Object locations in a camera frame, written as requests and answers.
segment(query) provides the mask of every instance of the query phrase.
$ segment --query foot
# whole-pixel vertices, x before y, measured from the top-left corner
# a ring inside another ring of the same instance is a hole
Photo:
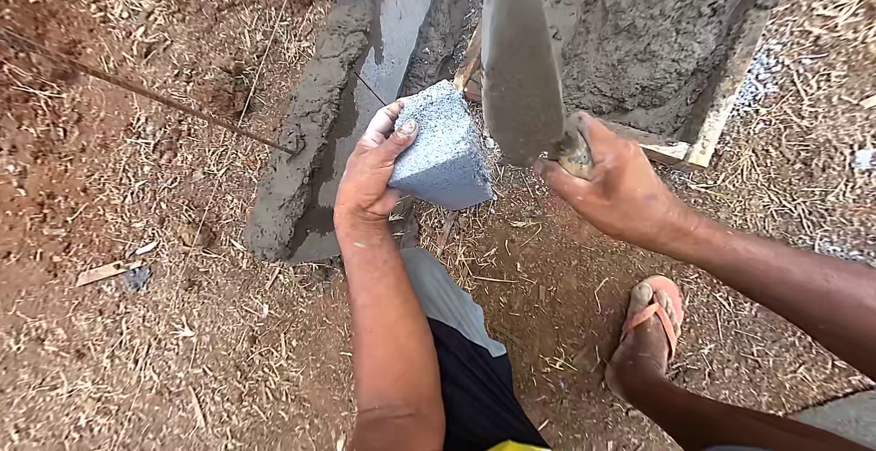
[[[681,334],[683,313],[676,310],[672,298],[667,294],[671,288],[678,289],[665,277],[647,278],[633,287],[626,319],[631,320],[649,304],[659,303],[669,316],[677,339]],[[626,395],[637,384],[666,377],[669,352],[666,328],[655,313],[621,335],[620,345],[606,368],[605,382],[611,392],[629,401]]]

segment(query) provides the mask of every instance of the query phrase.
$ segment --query trowel blade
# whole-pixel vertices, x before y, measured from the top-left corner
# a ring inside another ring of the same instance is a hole
[[[484,119],[502,154],[528,166],[563,137],[563,95],[542,0],[484,0]]]

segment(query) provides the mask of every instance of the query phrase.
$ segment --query trowel handle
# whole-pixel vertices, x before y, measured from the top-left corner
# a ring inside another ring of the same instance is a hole
[[[567,130],[557,144],[560,165],[571,175],[590,180],[593,172],[593,155],[581,132]]]

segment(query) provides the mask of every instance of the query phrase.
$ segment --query orange flip-flop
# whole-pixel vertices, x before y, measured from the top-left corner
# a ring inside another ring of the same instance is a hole
[[[678,347],[678,337],[681,334],[681,325],[684,322],[684,304],[682,302],[682,292],[678,288],[678,285],[676,285],[672,280],[660,275],[646,278],[642,280],[640,284],[641,283],[647,283],[651,287],[651,300],[649,301],[649,304],[645,307],[645,309],[636,312],[631,318],[628,318],[626,320],[626,323],[624,323],[623,332],[620,335],[620,341],[621,343],[623,343],[626,335],[631,333],[636,326],[644,323],[647,320],[650,320],[651,316],[657,314],[657,318],[660,320],[661,324],[663,324],[663,331],[666,333],[666,337],[669,340],[669,360],[672,360],[675,356],[675,349],[676,347]],[[678,331],[676,331],[676,326],[672,324],[672,319],[666,312],[666,308],[664,308],[663,305],[661,305],[658,301],[658,291],[666,294],[669,301],[672,302],[673,311],[675,311],[676,317],[678,319]]]

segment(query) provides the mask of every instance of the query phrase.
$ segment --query sandal strap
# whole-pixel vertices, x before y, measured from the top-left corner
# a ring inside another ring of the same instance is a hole
[[[644,323],[647,320],[650,320],[651,316],[653,316],[654,314],[657,314],[657,319],[659,319],[661,324],[663,325],[663,332],[666,333],[666,337],[669,340],[668,359],[672,360],[675,357],[675,348],[678,346],[678,336],[675,335],[675,328],[672,325],[672,320],[669,318],[669,314],[666,312],[666,309],[664,309],[663,306],[657,302],[649,304],[648,307],[646,307],[645,309],[636,312],[633,317],[629,318],[629,320],[624,323],[621,340],[628,333],[631,333],[636,326]]]

